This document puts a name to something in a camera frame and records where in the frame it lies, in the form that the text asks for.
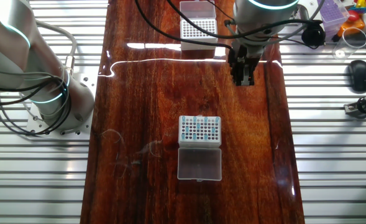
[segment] metal rail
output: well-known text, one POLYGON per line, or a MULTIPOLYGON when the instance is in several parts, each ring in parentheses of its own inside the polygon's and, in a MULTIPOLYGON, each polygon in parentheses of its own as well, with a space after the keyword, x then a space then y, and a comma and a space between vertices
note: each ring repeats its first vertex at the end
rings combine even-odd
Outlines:
MULTIPOLYGON (((75 35, 75 71, 90 85, 98 73, 108 1, 30 3, 37 19, 75 35)), ((63 60, 70 41, 40 31, 63 60)), ((366 61, 366 49, 344 62, 333 59, 332 49, 290 42, 280 47, 304 214, 307 224, 366 224, 366 119, 343 110, 344 103, 364 96, 350 91, 346 68, 351 60, 366 61)), ((16 97, 5 93, 2 100, 16 97)), ((22 105, 6 108, 14 121, 27 124, 22 105)), ((33 143, 0 123, 0 223, 79 223, 87 156, 88 141, 33 143)))

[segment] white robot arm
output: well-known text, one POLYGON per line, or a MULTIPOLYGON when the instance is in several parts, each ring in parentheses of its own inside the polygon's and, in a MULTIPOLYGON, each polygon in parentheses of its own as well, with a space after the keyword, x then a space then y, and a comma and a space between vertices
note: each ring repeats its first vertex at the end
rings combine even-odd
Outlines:
MULTIPOLYGON (((73 56, 69 55, 66 61, 65 67, 40 35, 26 0, 0 1, 0 89, 24 89, 51 77, 63 80, 65 91, 52 83, 30 98, 49 125, 70 105, 70 112, 58 127, 61 130, 83 124, 94 106, 89 88, 72 77, 73 56)), ((38 88, 21 93, 29 96, 35 90, 38 88)))
MULTIPOLYGON (((227 27, 233 34, 243 34, 275 22, 286 21, 293 12, 297 11, 298 5, 301 7, 299 13, 301 13, 302 19, 320 21, 321 15, 318 12, 322 4, 323 1, 318 6, 317 1, 309 0, 236 0, 234 4, 236 32, 229 26, 227 27)), ((234 50, 230 51, 229 63, 236 85, 254 85, 253 72, 263 55, 264 47, 280 42, 281 40, 275 40, 272 37, 284 27, 285 25, 281 25, 265 29, 262 32, 239 38, 232 43, 234 50)), ((284 39, 298 34, 304 28, 305 26, 302 26, 284 39)))

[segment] black computer mouse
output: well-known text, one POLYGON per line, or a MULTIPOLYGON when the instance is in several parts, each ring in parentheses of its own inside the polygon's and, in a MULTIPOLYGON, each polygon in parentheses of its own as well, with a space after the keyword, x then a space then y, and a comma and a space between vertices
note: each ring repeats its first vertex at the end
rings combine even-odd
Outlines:
POLYGON ((366 62, 354 60, 349 65, 352 89, 354 91, 366 91, 366 62))

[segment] wooden table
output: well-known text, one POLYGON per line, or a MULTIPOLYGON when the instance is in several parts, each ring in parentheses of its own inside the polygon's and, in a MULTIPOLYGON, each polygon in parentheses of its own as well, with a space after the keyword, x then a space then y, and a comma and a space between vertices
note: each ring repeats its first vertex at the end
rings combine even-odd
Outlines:
MULTIPOLYGON (((232 12, 233 2, 216 4, 232 12)), ((140 4, 179 36, 166 1, 140 4)), ((217 12, 227 35, 224 19, 217 12)), ((236 87, 224 49, 178 44, 133 0, 109 2, 81 223, 304 223, 279 46, 267 48, 255 86, 236 87), (199 114, 222 118, 220 182, 177 179, 178 117, 199 114)))

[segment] red object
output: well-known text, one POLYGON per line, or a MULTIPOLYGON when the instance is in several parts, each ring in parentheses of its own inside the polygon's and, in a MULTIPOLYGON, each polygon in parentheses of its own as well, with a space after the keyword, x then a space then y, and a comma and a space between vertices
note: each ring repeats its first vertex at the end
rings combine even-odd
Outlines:
POLYGON ((355 21, 359 20, 358 12, 350 10, 349 14, 350 14, 349 19, 348 19, 349 22, 355 22, 355 21))

